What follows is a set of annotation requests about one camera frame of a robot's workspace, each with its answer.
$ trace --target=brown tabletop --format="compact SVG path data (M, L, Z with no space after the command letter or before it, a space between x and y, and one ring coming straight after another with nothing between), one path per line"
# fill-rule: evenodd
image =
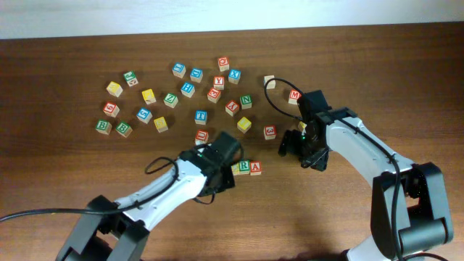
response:
M370 235L371 188L336 152L323 173L277 155L284 131L298 122L265 100L263 76L275 75L303 91L323 90L332 107L354 110L398 153L438 165L455 239L431 252L464 256L464 23L11 40L0 50L1 215L131 194L156 178L143 174L147 163L176 157L206 129L211 139L221 131L237 137L263 173L236 177L236 188L210 206L182 204L151 232L145 260L277 260L356 246ZM241 80L226 82L213 104L212 78L227 75L218 70L221 56L229 56ZM172 74L176 62L188 68L182 79ZM180 88L192 67L204 77L190 99ZM123 78L129 70L140 82L132 88ZM111 80L123 86L119 98L105 90ZM156 103L145 105L147 88ZM179 98L174 109L162 102L169 92ZM270 97L297 114L289 92L277 83ZM246 94L252 108L228 115L225 103ZM116 119L102 112L105 102L119 106ZM169 130L158 133L152 121L137 120L141 107L164 116ZM206 126L195 124L197 109L208 112ZM243 116L252 121L246 134L236 127ZM105 136L95 130L98 119L127 121L133 132ZM276 139L264 139L264 125L276 126ZM0 259L54 260L78 218L0 224Z

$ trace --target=wooden table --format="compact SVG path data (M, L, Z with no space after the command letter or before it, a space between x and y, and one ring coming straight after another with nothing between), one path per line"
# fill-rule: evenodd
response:
M353 109L400 154L440 166L455 239L432 252L464 256L464 23L30 39L1 41L0 50L1 215L128 195L155 178L143 174L147 163L176 157L206 128L212 138L221 131L237 137L264 172L237 177L213 205L182 204L152 231L144 259L277 260L354 247L370 234L371 189L335 152L323 173L277 155L283 132L298 122L265 100L262 77L276 75L304 91L323 90L330 105ZM223 55L242 76L213 104L206 95L212 77L226 75L216 63ZM171 72L175 62L204 70L191 99L180 90L189 77ZM140 81L132 88L123 80L128 70ZM118 99L105 90L111 80L123 85ZM147 88L156 104L145 105ZM175 109L162 102L168 92L179 97ZM289 92L278 83L270 96L296 114ZM225 103L244 94L253 108L227 115ZM102 112L108 101L121 108L116 120ZM145 106L166 117L168 131L136 119ZM197 109L208 111L206 127L195 124ZM252 121L246 134L236 128L243 116ZM97 133L98 119L128 121L133 133ZM264 125L276 125L277 139L265 141ZM2 223L0 259L53 260L78 218Z

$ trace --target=white wall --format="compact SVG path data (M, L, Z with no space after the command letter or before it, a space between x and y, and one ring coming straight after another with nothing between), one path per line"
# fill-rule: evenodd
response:
M464 0L1 0L0 38L464 20Z

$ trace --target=letter on block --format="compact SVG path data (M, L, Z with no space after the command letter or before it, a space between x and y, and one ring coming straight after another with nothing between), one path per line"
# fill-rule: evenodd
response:
M159 133L167 131L167 123L164 117L154 119L153 122Z
M249 109L252 107L252 97L250 95L240 97L241 109Z
M223 90L224 89L224 76L215 76L213 87L216 90Z
M217 59L217 65L219 65L219 71L221 72L229 70L229 58L221 57Z
M108 135L111 131L111 123L107 122L106 120L99 120L95 129L100 133Z
M108 116L116 117L119 112L119 107L116 104L107 102L103 108L103 112Z
M246 119L245 117L241 118L237 122L237 128L242 132L246 133L252 127L252 122Z
M124 79L128 83L130 87L136 85L138 83L136 74L133 71L126 72L124 74Z
M195 123L206 125L206 121L208 119L208 113L205 111L197 110L195 112Z
M239 162L239 172L240 175L249 174L249 160Z
M186 66L181 63L176 63L173 67L173 74L182 78L186 74Z
M144 101L146 104L152 104L154 102L157 102L157 100L154 98L153 90L151 89L142 91L142 96L144 97Z
M107 91L109 92L109 94L119 97L119 95L121 95L121 93L123 92L123 87L121 87L121 85L115 82L111 82L108 84Z
M234 101L230 101L225 106L225 112L227 112L230 116L234 116L237 112L239 112L240 106Z
M277 136L276 127L274 125L264 126L264 138L275 139Z
M216 90L215 88L211 88L210 92L208 92L208 99L211 102L218 102L220 98L220 91Z
M289 103L290 104L298 104L298 98L301 97L302 95L295 90L290 91L290 97L289 97Z
M191 83L184 83L181 88L181 93L188 98L191 98L195 93L195 86Z
M261 162L250 162L249 163L250 170L249 174L250 175L261 175Z
M209 134L205 130L198 130L196 132L195 136L195 144L200 145L200 144L206 144L208 142Z
M299 122L298 123L298 130L299 131L303 132L305 130L305 128L306 128L306 123L304 123L304 122Z
M190 72L190 80L199 83L202 81L203 71L197 68L192 69Z
M239 84L241 72L239 70L231 70L229 73L229 82Z
M148 124L148 122L151 120L152 117L153 117L152 113L145 108L141 108L137 113L137 118L141 122L146 123L146 124Z
M265 76L264 77L264 84L267 83L268 80L274 78L274 75L269 75L269 76ZM270 88L275 88L276 87L276 81L275 80L272 80L268 83L268 87L266 87L266 89L270 89Z
M129 134L132 133L132 128L129 126L129 124L125 122L121 122L117 127L116 131L121 134L123 137L127 138Z
M177 96L174 94L167 94L165 98L165 104L171 108L174 108L179 100L177 99Z
M231 166L232 175L240 175L240 163L234 164Z

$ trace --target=wooden cube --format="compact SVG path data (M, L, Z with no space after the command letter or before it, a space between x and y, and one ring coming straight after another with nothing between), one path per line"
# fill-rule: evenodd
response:
M173 74L179 78L182 78L186 74L186 66L181 63L176 63L173 67Z
M298 104L298 98L301 97L302 95L295 90L290 91L290 97L289 97L289 103L290 104Z
M249 174L249 160L244 160L239 162L239 172L240 175Z
M264 126L264 138L275 139L277 136L276 127L274 125Z
M224 89L224 76L215 76L213 87L216 90L223 90Z
M219 90L216 90L215 88L211 88L210 89L210 92L208 92L208 99L211 101L211 102L218 102L219 101L219 98L220 98L220 91Z
M195 135L195 144L200 145L200 144L206 144L208 143L208 138L210 135L208 134L207 131L205 130L198 130Z
M107 102L103 108L103 112L111 117L116 117L119 112L119 107L116 104Z
M171 108L174 108L179 100L177 99L177 96L174 94L167 94L165 97L165 104Z
M196 83L199 83L202 81L202 78L203 78L203 71L198 69L198 68L194 68L192 69L192 71L190 72L190 80L196 82Z
M232 170L232 175L240 175L240 167L239 167L239 163L237 164L234 164L231 166L231 170Z
M126 72L124 74L124 79L128 83L130 87L136 85L138 83L136 74L134 71Z
M127 138L129 134L132 133L132 128L129 126L129 124L125 122L121 122L117 127L116 131L121 134L124 138Z
M188 98L191 98L195 93L195 86L191 83L184 83L181 88L181 93Z
M252 107L252 97L250 95L240 97L241 109L249 109Z
M141 122L146 123L146 124L148 124L148 122L151 120L152 117L153 117L152 113L145 108L141 108L137 113L137 118Z
M230 116L234 116L237 112L239 112L240 106L234 101L230 101L225 106L225 112L227 112Z
M208 119L208 113L205 111L197 110L195 112L195 123L206 125L206 121Z
M229 70L229 58L221 57L217 59L217 65L219 65L219 71L221 72Z
M146 104L152 104L154 102L157 102L156 98L154 98L153 90L151 89L142 91L142 96L144 97L144 101Z
M239 84L241 72L239 70L231 70L229 73L229 82Z
M269 76L265 76L264 77L264 84L267 83L268 80L274 78L274 75L269 75ZM276 81L275 80L272 80L268 83L268 86L266 87L266 89L270 89L270 88L275 88L276 87Z
M261 175L261 162L250 162L249 163L250 170L249 174L250 175Z
M304 122L299 122L299 123L298 123L298 130L301 131L301 132L303 132L303 131L305 130L305 128L306 128L306 125L307 125L307 124L304 123Z
M108 135L111 131L111 123L107 122L106 120L99 120L95 129L100 133Z
M245 117L241 118L237 122L237 128L242 132L246 133L252 127L252 122L246 119Z
M159 133L167 131L167 123L164 117L154 119L153 122Z
M111 82L108 84L107 91L109 92L109 94L119 97L119 95L121 95L121 93L123 92L123 87L121 87L121 85L115 82Z

